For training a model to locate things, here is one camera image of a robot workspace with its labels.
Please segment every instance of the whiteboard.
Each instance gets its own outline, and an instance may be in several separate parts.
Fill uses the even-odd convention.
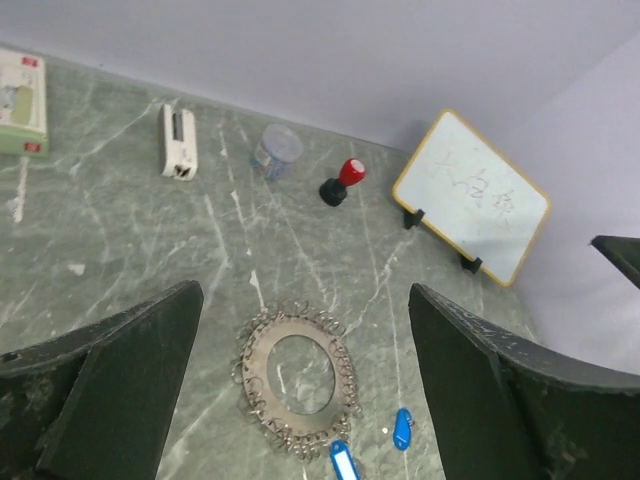
[[[393,197],[501,285],[510,285],[551,202],[455,112],[444,110]]]

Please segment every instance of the gray marble surface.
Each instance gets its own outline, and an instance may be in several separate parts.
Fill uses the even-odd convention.
[[[368,478],[444,478],[411,338],[411,284],[533,334],[512,289],[461,271],[426,229],[402,228],[389,192],[406,155],[293,126],[306,150],[274,183],[248,164],[266,118],[66,66],[50,65],[48,81],[51,157],[0,156],[0,352],[196,279],[204,309],[158,479],[334,478],[327,459],[302,464],[271,453],[237,408],[240,391],[229,376],[235,335],[264,302],[308,300],[348,326],[364,408],[352,451]],[[193,182],[159,175],[156,115],[164,101],[196,115]],[[368,176],[330,208],[318,186],[350,156]],[[304,340],[289,343],[272,355],[271,378],[292,408],[313,411],[328,399],[327,359]],[[399,406],[417,420],[404,454],[390,433]]]

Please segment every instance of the box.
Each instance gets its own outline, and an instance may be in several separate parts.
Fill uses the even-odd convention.
[[[1,48],[0,153],[49,154],[44,60]]]

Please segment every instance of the wall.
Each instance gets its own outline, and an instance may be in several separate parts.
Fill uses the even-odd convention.
[[[0,42],[413,150],[444,107],[497,137],[640,31],[640,2],[4,2]]]
[[[640,35],[498,143],[553,201],[517,282],[544,339],[640,374],[640,291],[589,246],[640,237]]]

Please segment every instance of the plastic container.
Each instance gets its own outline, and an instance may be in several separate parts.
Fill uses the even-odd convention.
[[[271,124],[262,134],[251,157],[251,166],[265,177],[277,180],[286,175],[304,152],[298,136],[284,125]]]

